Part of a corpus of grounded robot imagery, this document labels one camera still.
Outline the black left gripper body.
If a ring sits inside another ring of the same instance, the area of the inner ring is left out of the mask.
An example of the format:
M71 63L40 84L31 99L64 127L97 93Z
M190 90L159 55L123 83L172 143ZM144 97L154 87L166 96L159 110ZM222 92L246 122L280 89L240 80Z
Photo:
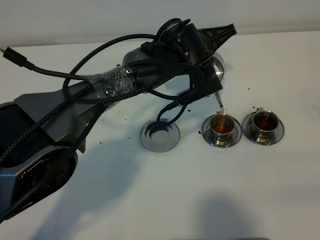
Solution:
M189 25L189 61L198 66L212 55L210 35L198 30L193 23Z

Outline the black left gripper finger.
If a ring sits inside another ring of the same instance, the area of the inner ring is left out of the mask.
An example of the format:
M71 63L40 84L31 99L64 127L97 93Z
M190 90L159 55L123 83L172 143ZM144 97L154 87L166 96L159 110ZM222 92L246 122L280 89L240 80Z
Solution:
M215 53L228 39L237 34L235 26L202 28L197 30L209 52Z

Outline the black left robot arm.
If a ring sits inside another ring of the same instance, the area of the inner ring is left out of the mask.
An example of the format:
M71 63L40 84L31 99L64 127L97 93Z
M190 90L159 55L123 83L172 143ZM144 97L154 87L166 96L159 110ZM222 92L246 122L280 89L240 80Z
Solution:
M214 53L237 33L233 24L197 29L174 18L155 35L130 34L94 49L70 73L40 68L10 47L2 56L19 67L63 78L61 90L28 93L0 106L0 219L8 220L63 187L73 175L77 152L99 117L122 100L143 93L168 100L161 112L182 112L192 102L217 95L222 74ZM120 65L79 75L91 58L117 43L145 39Z

